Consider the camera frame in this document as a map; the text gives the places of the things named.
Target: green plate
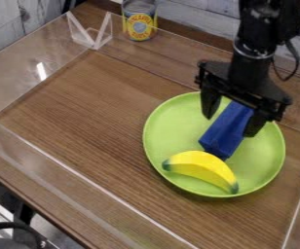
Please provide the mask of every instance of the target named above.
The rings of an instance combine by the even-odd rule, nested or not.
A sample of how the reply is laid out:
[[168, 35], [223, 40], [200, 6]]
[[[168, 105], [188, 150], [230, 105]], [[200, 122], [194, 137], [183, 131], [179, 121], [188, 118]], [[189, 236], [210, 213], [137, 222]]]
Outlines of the green plate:
[[203, 151], [198, 139], [223, 111], [228, 99], [215, 116], [207, 120], [202, 116], [199, 92], [179, 95], [165, 101], [152, 112], [143, 129], [145, 156], [159, 174], [179, 188], [200, 196], [232, 197], [255, 192], [276, 176], [283, 158], [284, 143], [275, 123], [267, 123], [252, 138], [244, 138], [232, 156], [226, 160], [239, 185], [235, 195], [204, 181], [161, 169], [161, 162], [184, 151]]

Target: yellow label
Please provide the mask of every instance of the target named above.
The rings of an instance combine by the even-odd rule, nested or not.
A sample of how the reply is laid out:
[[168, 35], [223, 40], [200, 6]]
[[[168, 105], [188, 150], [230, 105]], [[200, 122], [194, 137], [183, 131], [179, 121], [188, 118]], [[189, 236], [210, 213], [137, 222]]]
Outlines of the yellow label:
[[145, 14], [135, 14], [125, 21], [125, 30], [135, 41], [147, 40], [151, 36], [153, 21]]

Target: wooden table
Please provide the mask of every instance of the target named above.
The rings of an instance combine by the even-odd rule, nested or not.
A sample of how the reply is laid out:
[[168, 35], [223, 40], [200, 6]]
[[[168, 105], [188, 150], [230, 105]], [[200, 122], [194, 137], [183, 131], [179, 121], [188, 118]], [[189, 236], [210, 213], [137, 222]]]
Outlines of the wooden table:
[[[88, 18], [88, 22], [89, 14], [96, 12], [89, 4], [76, 9], [79, 18]], [[163, 180], [141, 147], [141, 128], [151, 111], [172, 96], [189, 91], [88, 51], [0, 114], [0, 124], [194, 246], [279, 248], [300, 197], [300, 131], [280, 126], [284, 165], [260, 191], [226, 200], [192, 196]], [[1, 160], [0, 182], [84, 247], [127, 248], [88, 219], [88, 211], [100, 202], [88, 185], [61, 169], [44, 165], [44, 161], [21, 160], [61, 191], [49, 192]], [[61, 193], [87, 209], [71, 205], [68, 195]], [[132, 226], [129, 230], [143, 232]]]

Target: banana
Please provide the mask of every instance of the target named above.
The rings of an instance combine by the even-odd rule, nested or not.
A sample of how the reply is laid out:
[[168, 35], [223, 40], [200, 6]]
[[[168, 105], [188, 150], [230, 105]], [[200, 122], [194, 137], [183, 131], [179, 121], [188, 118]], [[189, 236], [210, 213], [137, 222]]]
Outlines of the banana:
[[171, 156], [163, 161], [165, 171], [198, 178], [231, 194], [238, 192], [238, 183], [224, 162], [214, 155], [188, 151]]

